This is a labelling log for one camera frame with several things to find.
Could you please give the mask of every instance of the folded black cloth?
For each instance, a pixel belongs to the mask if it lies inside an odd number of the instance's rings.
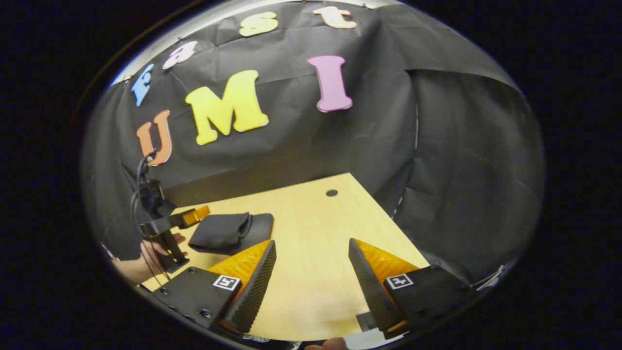
[[[234,255],[270,239],[272,214],[209,215],[197,226],[188,246],[201,253]]]

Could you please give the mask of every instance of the black cable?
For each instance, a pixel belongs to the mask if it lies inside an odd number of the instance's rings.
[[[151,250],[153,250],[153,251],[154,251],[154,253],[156,254],[156,257],[158,258],[158,260],[156,261],[156,264],[157,264],[157,263],[160,263],[160,264],[162,265],[162,267],[164,267],[164,264],[162,263],[162,261],[160,261],[160,260],[159,260],[159,259],[160,259],[160,257],[157,255],[156,249],[154,248],[154,241],[152,241],[152,240],[149,240],[149,241],[151,242]],[[166,279],[168,279],[168,280],[170,281],[169,274],[168,274],[168,273],[166,273],[166,271],[162,271],[162,273],[164,274],[164,276],[166,277]]]
[[[143,157],[140,161],[140,163],[138,164],[138,168],[136,169],[136,185],[140,188],[140,179],[141,179],[141,173],[142,173],[142,167],[145,163],[145,161],[147,161],[149,158],[153,158],[154,155],[156,153],[156,150],[154,149],[154,151],[151,154],[148,154],[147,156]],[[132,198],[136,198],[136,194],[137,192],[134,193],[134,195],[132,196]],[[133,205],[133,217],[136,218],[136,206],[137,205]],[[136,227],[138,227],[139,232],[142,235],[142,232],[140,230],[140,227],[138,225],[138,222],[136,221],[136,219],[134,219],[135,223],[134,225]],[[145,237],[150,243],[151,243],[151,249],[155,252],[155,247],[154,247],[154,243],[153,241],[149,238],[149,237]],[[160,260],[160,257],[158,256],[157,252],[155,252],[155,258],[153,257],[153,255],[151,255],[151,252],[149,250],[147,250],[147,254],[149,254],[149,257],[155,262],[155,265],[157,266],[157,268],[160,270],[160,272],[162,272],[162,274],[166,277],[166,279],[168,279],[170,281],[170,277],[169,275],[163,270],[164,264],[162,263],[162,261]]]
[[[145,261],[145,263],[147,264],[147,267],[149,268],[149,272],[151,272],[151,275],[155,278],[155,281],[157,282],[157,284],[159,284],[160,286],[162,286],[162,284],[160,283],[160,281],[157,279],[157,277],[155,276],[156,274],[153,272],[153,270],[151,269],[151,266],[149,266],[149,262],[147,261],[147,257],[145,257],[145,255],[142,252],[142,248],[141,248],[141,243],[142,243],[142,232],[141,232],[141,228],[138,226],[138,221],[136,220],[136,204],[138,203],[138,201],[136,200],[136,195],[138,194],[138,191],[134,192],[134,194],[132,195],[132,199],[130,200],[130,208],[129,208],[129,216],[132,220],[132,224],[134,225],[134,228],[138,230],[139,236],[138,236],[138,249],[141,253],[142,259]]]
[[[140,235],[139,236],[140,242],[142,243],[143,238],[145,238],[146,240],[151,242],[151,249],[153,249],[153,251],[155,251],[153,241],[149,237],[143,236],[141,228],[140,228],[140,225],[138,224],[138,221],[137,221],[136,209],[138,207],[139,201],[140,201],[140,199],[134,200],[134,205],[133,205],[133,208],[132,208],[132,217],[133,217],[133,220],[134,220],[134,225],[138,228],[139,235]],[[151,252],[149,250],[147,250],[147,254],[151,258],[151,260],[153,260],[155,262],[155,265],[157,266],[158,270],[160,270],[160,272],[166,277],[166,279],[170,281],[169,275],[163,270],[164,264],[160,261],[160,258],[158,257],[157,252],[155,253],[155,255],[156,255],[155,257],[153,255],[151,255]]]

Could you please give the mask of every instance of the orange soft pad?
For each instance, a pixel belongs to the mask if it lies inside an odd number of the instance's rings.
[[[365,259],[371,266],[374,275],[378,279],[378,282],[384,288],[384,280],[387,277],[401,275],[408,273],[419,268],[415,265],[396,257],[391,253],[387,253],[380,248],[376,248],[371,244],[367,244],[358,239],[354,239],[358,247],[363,252]]]
[[[266,251],[269,243],[270,240],[265,240],[261,243],[253,245],[252,247],[242,250],[240,253],[232,255],[207,269],[210,272],[237,277],[241,280],[242,288],[239,289],[238,294],[231,302],[234,302],[242,293],[244,288],[246,288],[246,285],[251,279],[255,268],[264,256],[264,252]]]

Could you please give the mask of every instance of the black backdrop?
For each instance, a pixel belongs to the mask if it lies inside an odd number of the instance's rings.
[[[17,194],[9,212],[24,202],[34,210],[16,210],[14,217],[29,220],[6,230],[6,266],[18,272],[9,278],[17,284],[4,290],[9,348],[188,347],[174,335],[182,330],[145,319],[144,305],[101,265],[84,234],[86,222],[74,215],[80,209],[77,142],[68,149],[62,144],[68,115],[97,71],[181,5],[41,1],[11,3],[19,8],[5,12],[11,17],[8,47],[16,48],[6,61],[11,78],[5,97],[16,122],[8,136],[17,136],[3,139],[15,176],[6,192]],[[613,215],[606,200],[613,199],[611,180],[619,177],[611,132],[620,124],[601,99],[613,83],[607,84],[613,26],[606,17],[616,10],[568,2],[415,5],[485,48],[509,72],[541,118],[549,170],[537,235],[488,308],[448,329],[452,335],[428,337],[418,346],[607,347],[615,335],[608,310],[616,303],[613,256],[620,240],[608,225]]]
[[[327,5],[350,11],[360,25],[334,31],[312,14]],[[268,10],[282,29],[240,39],[237,23]],[[175,206],[348,172],[428,262],[470,283],[508,264],[529,241],[544,195],[537,119],[503,69],[438,20],[403,5],[372,11],[284,2],[235,14],[182,42],[191,40],[196,53],[175,70],[159,66],[173,47],[149,60],[155,67],[140,108],[135,74],[107,89],[90,114],[81,158],[85,207],[97,239],[121,260],[140,257],[128,212],[142,153],[131,131],[163,109],[175,151],[149,175]],[[345,88],[356,102],[347,111],[317,110],[317,79],[306,60],[320,54],[347,62]],[[185,96],[202,85],[221,94],[244,69],[260,72],[255,89],[269,127],[198,146]],[[137,214],[141,222],[149,217]]]

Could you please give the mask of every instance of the screw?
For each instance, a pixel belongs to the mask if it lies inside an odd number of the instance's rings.
[[[209,312],[209,310],[203,309],[199,313],[205,318],[211,318],[211,312]]]

